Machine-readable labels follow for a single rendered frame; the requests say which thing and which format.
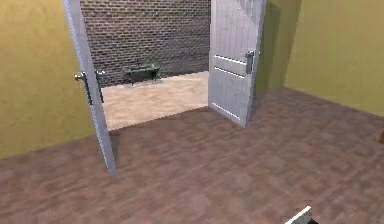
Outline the grey room door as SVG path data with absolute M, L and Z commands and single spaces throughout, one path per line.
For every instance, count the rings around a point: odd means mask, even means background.
M 80 0 L 62 0 L 62 2 L 79 65 L 79 71 L 75 74 L 79 74 L 80 72 L 86 73 L 93 102 L 92 105 L 88 104 L 90 116 L 94 125 L 100 151 L 104 158 L 105 166 L 111 175 L 115 175 L 117 170 L 116 162 L 110 134 L 106 124 L 103 105 L 98 92 L 95 75 L 96 70 L 91 56 Z
M 212 0 L 208 105 L 245 127 L 250 119 L 267 0 Z M 245 54 L 254 51 L 246 73 Z

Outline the dark green bathtub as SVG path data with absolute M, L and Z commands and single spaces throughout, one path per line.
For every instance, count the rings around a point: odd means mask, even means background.
M 155 64 L 130 65 L 122 68 L 122 72 L 127 81 L 131 84 L 147 80 L 156 80 L 159 70 L 160 67 Z

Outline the white-edged grey object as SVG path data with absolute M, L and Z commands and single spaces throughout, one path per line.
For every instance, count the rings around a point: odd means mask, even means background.
M 284 224 L 319 224 L 312 217 L 312 207 L 306 206 L 293 217 L 288 219 Z

